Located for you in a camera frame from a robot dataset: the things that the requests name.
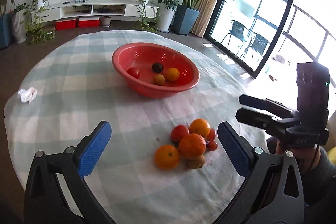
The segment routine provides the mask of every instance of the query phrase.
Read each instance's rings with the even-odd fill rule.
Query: blue planter
[[[174,32],[188,35],[199,14],[199,11],[179,5],[175,13]]]
[[[12,14],[5,14],[0,17],[0,49],[9,46],[12,40]]]

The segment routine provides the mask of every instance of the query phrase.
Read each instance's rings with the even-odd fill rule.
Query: red storage box
[[[56,21],[56,30],[66,30],[76,28],[76,18]]]
[[[82,17],[78,20],[78,27],[99,27],[100,21],[99,17]]]

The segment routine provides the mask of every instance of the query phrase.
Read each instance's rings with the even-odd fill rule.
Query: checkered tablecloth
[[[118,47],[132,42],[156,43],[183,53],[198,67],[199,84],[162,100],[137,95],[111,62]],[[85,181],[118,224],[212,223],[240,187],[243,178],[221,145],[206,155],[202,169],[187,170],[183,164],[168,172],[157,169],[153,154],[170,143],[174,126],[196,118],[215,128],[229,121],[252,146],[266,149],[262,130],[235,119],[243,87],[205,55],[156,34],[80,35],[41,60],[20,88],[31,86],[37,89],[31,105],[14,95],[4,111],[10,156],[21,184],[25,187],[36,151],[60,153],[76,146],[101,120],[108,121],[112,138]]]

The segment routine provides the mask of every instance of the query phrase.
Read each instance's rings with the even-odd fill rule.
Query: floor
[[[92,33],[106,30],[131,30],[134,22],[113,21],[109,28],[82,28],[56,32],[55,39],[37,45],[11,44],[0,51],[0,109],[4,109],[7,100],[18,91],[23,78],[28,72],[47,54],[67,41],[84,33]],[[247,86],[252,79],[230,60],[226,55],[209,44],[203,38],[192,34],[188,36],[176,35],[173,32],[159,33],[160,35],[178,41],[199,52],[202,52],[216,63],[221,65],[241,84]],[[0,199],[13,207],[14,211],[22,218],[24,190],[16,177],[8,152],[6,131],[3,120],[0,121]]]

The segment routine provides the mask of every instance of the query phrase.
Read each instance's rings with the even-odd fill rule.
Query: black patio chair
[[[238,38],[239,40],[241,40],[243,42],[242,46],[244,45],[244,43],[247,41],[246,37],[244,36],[244,30],[246,29],[248,31],[248,37],[251,36],[250,39],[250,43],[252,40],[252,33],[251,30],[247,27],[245,27],[243,24],[241,24],[240,22],[236,21],[236,20],[231,20],[232,23],[232,30],[229,30],[229,33],[224,37],[224,39],[222,40],[221,44],[223,43],[223,41],[225,40],[225,38],[230,35],[230,39],[229,39],[229,43],[227,44],[227,46],[230,45],[230,40],[231,40],[231,36],[233,35],[234,37]]]
[[[248,45],[248,47],[244,50],[244,52],[242,53],[242,55],[240,56],[240,58],[245,58],[246,54],[249,50],[249,48],[252,48],[253,50],[255,50],[258,54],[260,54],[262,57],[264,57],[264,51],[266,49],[266,46],[268,44],[268,40],[263,37],[262,35],[256,33],[255,37],[253,39],[253,42],[250,43]]]

